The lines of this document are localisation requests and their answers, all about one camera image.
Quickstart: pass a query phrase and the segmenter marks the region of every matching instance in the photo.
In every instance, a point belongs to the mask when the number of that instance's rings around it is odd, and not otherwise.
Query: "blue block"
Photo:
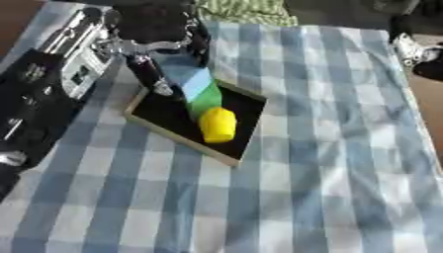
[[[153,53],[169,82],[180,86],[188,103],[192,103],[213,81],[210,70],[200,68],[189,54]]]

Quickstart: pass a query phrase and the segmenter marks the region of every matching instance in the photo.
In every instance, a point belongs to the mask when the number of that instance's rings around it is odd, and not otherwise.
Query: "green fabric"
[[[188,112],[191,119],[196,121],[208,109],[221,106],[222,92],[213,81],[192,103],[188,103]]]
[[[297,18],[284,8],[284,0],[197,0],[203,19],[290,27]]]

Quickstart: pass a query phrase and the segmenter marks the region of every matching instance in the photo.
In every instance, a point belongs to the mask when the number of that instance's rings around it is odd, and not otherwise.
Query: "yellow block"
[[[206,143],[223,143],[234,139],[237,120],[232,111],[214,107],[200,116],[199,125]]]

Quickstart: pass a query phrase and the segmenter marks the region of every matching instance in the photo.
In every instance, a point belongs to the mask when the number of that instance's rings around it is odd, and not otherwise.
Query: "green block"
[[[215,80],[193,102],[187,105],[193,121],[196,121],[208,109],[221,106],[222,92]]]

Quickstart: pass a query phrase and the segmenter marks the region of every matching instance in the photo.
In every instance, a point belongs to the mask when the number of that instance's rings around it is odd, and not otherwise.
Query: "blue and white checkered cloth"
[[[2,66],[72,8],[44,6]],[[215,76],[268,98],[239,168],[127,123],[115,64],[0,205],[1,253],[442,252],[440,166],[385,32],[208,26]]]

